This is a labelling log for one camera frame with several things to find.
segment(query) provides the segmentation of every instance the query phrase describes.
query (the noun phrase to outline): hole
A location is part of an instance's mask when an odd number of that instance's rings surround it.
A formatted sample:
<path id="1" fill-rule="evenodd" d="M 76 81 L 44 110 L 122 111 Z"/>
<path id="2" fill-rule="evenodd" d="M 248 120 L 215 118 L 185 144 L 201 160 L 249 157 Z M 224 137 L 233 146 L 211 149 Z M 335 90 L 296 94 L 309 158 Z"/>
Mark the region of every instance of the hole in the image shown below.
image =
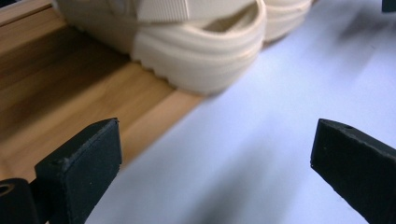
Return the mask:
<path id="1" fill-rule="evenodd" d="M 0 185 L 0 197 L 10 193 L 13 189 L 14 189 L 14 185 L 13 184 Z"/>

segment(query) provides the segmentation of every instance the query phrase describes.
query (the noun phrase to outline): white table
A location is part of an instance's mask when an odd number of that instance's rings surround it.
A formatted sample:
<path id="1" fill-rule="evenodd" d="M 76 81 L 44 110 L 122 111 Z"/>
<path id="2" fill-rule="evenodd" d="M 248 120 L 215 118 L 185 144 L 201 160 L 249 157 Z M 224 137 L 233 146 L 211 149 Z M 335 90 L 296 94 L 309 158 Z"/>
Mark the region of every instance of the white table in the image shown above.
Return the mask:
<path id="1" fill-rule="evenodd" d="M 121 172 L 87 223 L 366 223 L 310 168 L 319 118 L 396 147 L 396 14 L 320 0 Z"/>

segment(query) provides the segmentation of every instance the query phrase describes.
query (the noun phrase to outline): cream sandal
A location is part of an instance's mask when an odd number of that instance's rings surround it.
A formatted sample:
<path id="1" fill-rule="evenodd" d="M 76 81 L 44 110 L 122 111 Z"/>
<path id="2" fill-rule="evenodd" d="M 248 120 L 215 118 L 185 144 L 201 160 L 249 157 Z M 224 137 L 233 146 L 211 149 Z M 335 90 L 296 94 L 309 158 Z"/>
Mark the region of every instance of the cream sandal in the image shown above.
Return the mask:
<path id="1" fill-rule="evenodd" d="M 186 91 L 212 94 L 226 89 L 262 48 L 266 25 L 262 0 L 202 0 L 213 5 L 210 13 L 202 6 L 194 11 L 192 4 L 177 8 L 187 0 L 168 1 L 176 3 L 170 7 L 161 7 L 166 5 L 163 0 L 132 1 L 55 0 L 53 5 L 68 23 L 129 53 L 133 61 Z M 228 6 L 221 17 L 220 6 Z"/>
<path id="2" fill-rule="evenodd" d="M 267 9 L 265 41 L 277 40 L 303 23 L 312 0 L 264 0 Z"/>

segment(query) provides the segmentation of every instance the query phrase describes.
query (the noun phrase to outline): wooden plank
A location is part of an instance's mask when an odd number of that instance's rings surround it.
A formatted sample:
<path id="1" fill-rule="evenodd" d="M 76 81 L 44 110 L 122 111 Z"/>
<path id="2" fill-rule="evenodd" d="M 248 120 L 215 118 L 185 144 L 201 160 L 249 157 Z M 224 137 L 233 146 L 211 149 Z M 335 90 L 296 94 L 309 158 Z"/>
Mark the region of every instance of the wooden plank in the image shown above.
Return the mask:
<path id="1" fill-rule="evenodd" d="M 23 0 L 0 8 L 0 27 L 50 8 L 50 0 Z"/>
<path id="2" fill-rule="evenodd" d="M 0 27 L 0 55 L 65 27 L 52 8 Z"/>
<path id="3" fill-rule="evenodd" d="M 123 159 L 126 161 L 123 165 L 127 165 L 203 100 L 203 96 L 174 91 L 130 125 L 121 133 Z"/>
<path id="4" fill-rule="evenodd" d="M 50 8 L 0 27 L 0 99 L 0 177 L 33 180 L 34 165 L 90 123 L 120 120 L 127 163 L 203 98 L 175 91 Z"/>

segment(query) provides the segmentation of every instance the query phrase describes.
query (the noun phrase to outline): black block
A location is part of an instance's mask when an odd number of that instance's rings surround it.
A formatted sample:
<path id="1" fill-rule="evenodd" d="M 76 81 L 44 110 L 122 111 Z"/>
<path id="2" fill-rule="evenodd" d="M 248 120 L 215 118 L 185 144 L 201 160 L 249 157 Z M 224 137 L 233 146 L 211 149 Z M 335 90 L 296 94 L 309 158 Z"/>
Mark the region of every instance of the black block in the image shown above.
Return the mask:
<path id="1" fill-rule="evenodd" d="M 121 164 L 119 123 L 96 122 L 35 166 L 38 187 L 54 209 L 50 223 L 84 223 Z"/>
<path id="2" fill-rule="evenodd" d="M 369 223 L 396 223 L 396 150 L 348 125 L 320 119 L 311 167 Z"/>

